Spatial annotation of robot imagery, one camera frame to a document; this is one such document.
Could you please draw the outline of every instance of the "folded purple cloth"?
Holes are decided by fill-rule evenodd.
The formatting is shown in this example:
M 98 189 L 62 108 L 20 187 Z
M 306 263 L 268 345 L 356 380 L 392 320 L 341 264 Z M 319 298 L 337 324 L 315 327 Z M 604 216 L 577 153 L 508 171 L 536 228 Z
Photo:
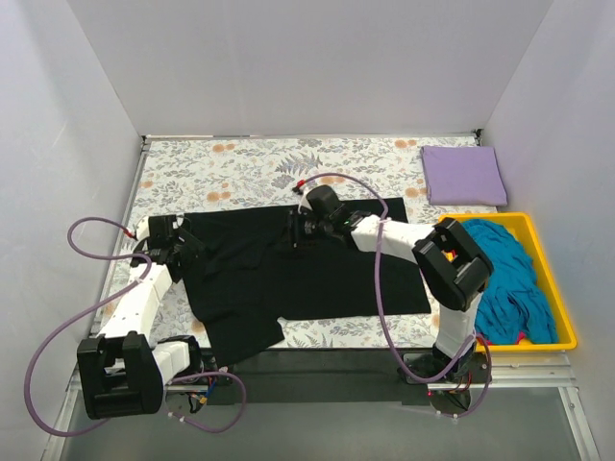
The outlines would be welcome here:
M 422 149 L 432 205 L 507 205 L 493 147 Z

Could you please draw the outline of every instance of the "black bracket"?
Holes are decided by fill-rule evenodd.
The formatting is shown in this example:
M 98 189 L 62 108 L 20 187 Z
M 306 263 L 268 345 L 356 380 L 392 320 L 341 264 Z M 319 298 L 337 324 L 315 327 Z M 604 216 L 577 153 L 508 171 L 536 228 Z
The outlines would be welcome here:
M 477 141 L 477 146 L 481 146 L 482 145 L 482 128 L 476 128 L 475 130 L 472 130 L 472 133 L 474 134 L 474 139 Z
M 107 369 L 118 358 L 124 369 Z M 87 415 L 92 420 L 156 413 L 162 405 L 163 385 L 156 360 L 143 334 L 84 339 L 77 349 Z
M 294 206 L 288 211 L 286 228 L 292 248 L 299 247 L 305 240 L 320 238 L 336 239 L 350 248 L 356 248 L 351 232 L 371 213 L 348 209 L 328 185 L 311 189 L 307 193 L 307 201 L 311 210 L 299 211 Z
M 493 264 L 453 218 L 433 226 L 412 249 L 433 296 L 451 310 L 466 311 L 493 274 Z M 450 261 L 445 253 L 454 254 Z
M 156 264 L 166 264 L 173 282 L 182 279 L 183 269 L 188 267 L 205 251 L 205 245 L 189 229 L 189 221 L 184 218 L 181 226 L 177 225 L 177 215 L 167 214 L 150 216 L 148 227 L 150 236 L 140 241 L 135 253 L 150 256 Z M 131 267 L 143 264 L 143 260 L 133 258 Z

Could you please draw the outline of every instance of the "black t-shirt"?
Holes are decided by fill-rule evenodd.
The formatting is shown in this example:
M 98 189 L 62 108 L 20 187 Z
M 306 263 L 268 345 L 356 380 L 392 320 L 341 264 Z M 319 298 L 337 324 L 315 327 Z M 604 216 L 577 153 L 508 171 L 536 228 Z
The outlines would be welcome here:
M 407 222 L 404 201 L 387 199 L 388 216 Z M 345 202 L 381 213 L 376 200 Z M 184 269 L 185 290 L 203 322 L 219 366 L 236 363 L 284 339 L 279 317 L 313 320 L 378 315 L 374 254 L 329 239 L 291 252 L 284 238 L 288 206 L 188 213 L 207 247 Z M 429 313 L 418 267 L 384 255 L 381 290 L 387 314 Z

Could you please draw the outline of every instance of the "patterned fabric surface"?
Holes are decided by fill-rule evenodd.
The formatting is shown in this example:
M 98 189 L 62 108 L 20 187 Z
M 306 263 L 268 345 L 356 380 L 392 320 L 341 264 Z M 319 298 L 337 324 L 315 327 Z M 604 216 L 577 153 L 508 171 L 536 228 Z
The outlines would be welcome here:
M 218 211 L 253 206 L 292 205 L 290 188 L 301 178 L 322 172 L 343 172 L 371 183 L 383 197 L 403 197 L 410 223 L 435 223 L 445 213 L 495 212 L 490 206 L 430 206 L 420 159 L 422 145 L 472 146 L 462 137 L 308 138 L 154 141 L 145 161 L 130 216 L 130 227 L 147 215 Z M 359 185 L 323 178 L 342 199 L 371 198 Z M 125 238 L 122 253 L 134 241 Z M 111 292 L 128 280 L 128 263 L 110 267 Z M 438 329 L 439 306 L 429 294 L 431 314 L 391 315 L 387 324 L 399 347 L 430 347 Z M 98 312 L 92 333 L 109 319 L 115 303 Z M 285 340 L 277 348 L 383 348 L 386 342 L 378 316 L 293 321 L 283 325 Z M 180 282 L 162 301 L 151 342 L 193 334 L 208 347 L 205 327 L 192 315 Z

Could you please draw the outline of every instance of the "white wall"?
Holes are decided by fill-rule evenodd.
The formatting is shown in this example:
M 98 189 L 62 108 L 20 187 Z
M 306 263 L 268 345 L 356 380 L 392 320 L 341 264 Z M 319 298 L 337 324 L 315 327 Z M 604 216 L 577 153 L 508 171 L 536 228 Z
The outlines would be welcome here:
M 570 354 L 615 459 L 615 3 L 554 2 L 486 126 L 510 208 L 528 212 L 578 333 Z
M 47 436 L 22 398 L 40 341 L 96 299 L 105 267 L 71 252 L 77 218 L 119 218 L 140 139 L 65 0 L 0 2 L 0 458 L 38 460 Z M 79 242 L 107 252 L 115 232 Z M 35 401 L 53 424 L 87 321 L 60 337 L 35 370 Z
M 68 0 L 141 134 L 483 127 L 552 0 Z

